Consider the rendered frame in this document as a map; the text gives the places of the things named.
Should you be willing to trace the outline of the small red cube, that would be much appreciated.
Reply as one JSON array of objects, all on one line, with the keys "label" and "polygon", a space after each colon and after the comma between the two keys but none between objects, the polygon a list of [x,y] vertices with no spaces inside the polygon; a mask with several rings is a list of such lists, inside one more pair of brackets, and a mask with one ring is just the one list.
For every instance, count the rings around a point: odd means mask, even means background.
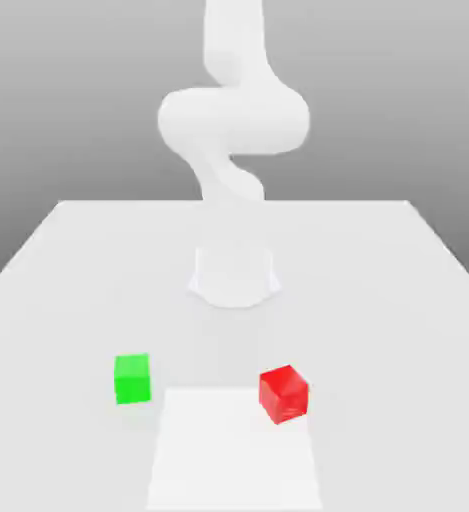
[{"label": "small red cube", "polygon": [[291,365],[263,372],[259,376],[259,403],[275,424],[304,416],[309,384]]}]

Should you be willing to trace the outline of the small green cube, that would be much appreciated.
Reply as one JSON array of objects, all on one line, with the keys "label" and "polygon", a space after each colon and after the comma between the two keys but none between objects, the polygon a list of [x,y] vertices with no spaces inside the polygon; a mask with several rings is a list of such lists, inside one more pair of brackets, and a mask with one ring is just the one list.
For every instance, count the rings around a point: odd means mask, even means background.
[{"label": "small green cube", "polygon": [[115,357],[114,391],[118,405],[143,403],[151,400],[148,353],[125,354]]}]

